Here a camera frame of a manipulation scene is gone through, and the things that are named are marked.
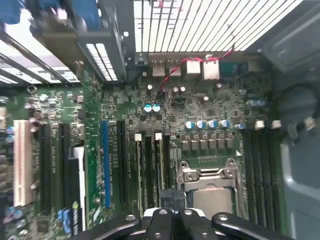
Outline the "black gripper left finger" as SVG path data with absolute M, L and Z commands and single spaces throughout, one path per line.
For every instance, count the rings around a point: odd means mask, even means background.
M 76 240 L 171 240 L 174 225 L 173 191 L 160 191 L 160 207 L 137 212 L 125 211 L 74 236 Z

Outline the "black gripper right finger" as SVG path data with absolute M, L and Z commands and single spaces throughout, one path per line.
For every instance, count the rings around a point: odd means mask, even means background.
M 194 208 L 185 207 L 185 194 L 173 190 L 176 237 L 182 240 L 290 240 L 289 236 L 228 212 L 218 212 L 211 219 Z

